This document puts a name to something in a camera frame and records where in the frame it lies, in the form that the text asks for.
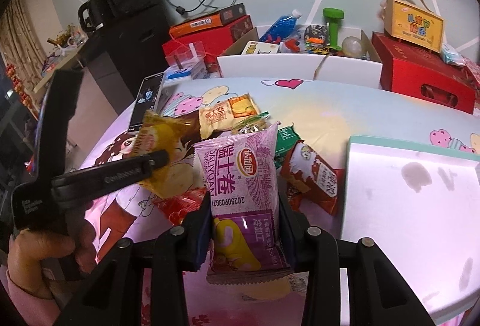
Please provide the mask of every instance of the blue water bottle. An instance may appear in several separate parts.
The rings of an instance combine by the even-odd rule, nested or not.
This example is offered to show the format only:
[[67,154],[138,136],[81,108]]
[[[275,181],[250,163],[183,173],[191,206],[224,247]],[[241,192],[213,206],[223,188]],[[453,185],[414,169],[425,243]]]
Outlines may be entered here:
[[265,43],[280,44],[294,31],[297,20],[302,14],[295,9],[291,15],[280,17],[275,23],[263,34],[259,41]]

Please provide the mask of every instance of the stain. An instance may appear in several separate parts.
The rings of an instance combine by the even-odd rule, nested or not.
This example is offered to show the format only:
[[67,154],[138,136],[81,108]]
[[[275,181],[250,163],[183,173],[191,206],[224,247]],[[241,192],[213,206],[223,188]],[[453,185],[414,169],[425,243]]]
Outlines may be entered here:
[[435,296],[437,296],[440,293],[440,291],[432,292],[430,295],[425,296],[421,302],[423,305],[428,309],[432,308],[433,306],[429,304],[428,302],[432,300]]
[[466,259],[465,265],[463,265],[462,276],[460,276],[460,281],[458,282],[458,289],[460,291],[464,291],[466,287],[469,286],[472,269],[473,269],[473,258],[469,257]]
[[431,176],[427,169],[418,162],[410,162],[402,168],[402,177],[409,188],[420,193],[422,187],[431,185]]
[[443,168],[438,168],[438,174],[440,178],[442,179],[443,183],[445,184],[446,188],[449,191],[454,191],[455,190],[455,183],[454,183],[454,177],[457,176],[456,173],[452,173],[450,169],[448,169],[448,174],[443,170]]

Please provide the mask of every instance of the curtain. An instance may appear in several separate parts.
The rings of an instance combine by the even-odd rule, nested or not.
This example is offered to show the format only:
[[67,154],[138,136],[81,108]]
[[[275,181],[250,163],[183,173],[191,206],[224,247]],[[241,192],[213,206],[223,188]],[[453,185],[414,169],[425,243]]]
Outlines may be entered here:
[[0,46],[7,63],[15,66],[27,93],[42,79],[45,51],[32,32],[22,0],[11,0],[0,18]]

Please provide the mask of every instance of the smartphone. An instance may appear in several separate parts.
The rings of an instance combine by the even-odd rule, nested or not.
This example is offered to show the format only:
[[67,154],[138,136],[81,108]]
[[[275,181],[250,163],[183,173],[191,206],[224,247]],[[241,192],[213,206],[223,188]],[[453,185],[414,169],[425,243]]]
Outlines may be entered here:
[[158,73],[150,75],[142,81],[135,101],[135,107],[131,114],[128,132],[138,132],[140,130],[143,123],[143,115],[147,109],[156,112],[165,104],[165,94],[162,95],[163,79],[164,73]]

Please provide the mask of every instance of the hand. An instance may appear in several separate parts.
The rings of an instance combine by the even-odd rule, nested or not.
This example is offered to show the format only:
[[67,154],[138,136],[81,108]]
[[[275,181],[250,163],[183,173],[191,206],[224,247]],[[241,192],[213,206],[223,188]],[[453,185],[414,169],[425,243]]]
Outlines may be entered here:
[[46,258],[62,258],[74,253],[80,270],[90,273],[96,266],[97,251],[92,243],[94,239],[95,229],[86,220],[79,234],[80,247],[77,249],[71,237],[48,230],[22,230],[15,241],[10,239],[8,253],[10,280],[32,296],[52,299],[52,293],[42,274],[40,261]]

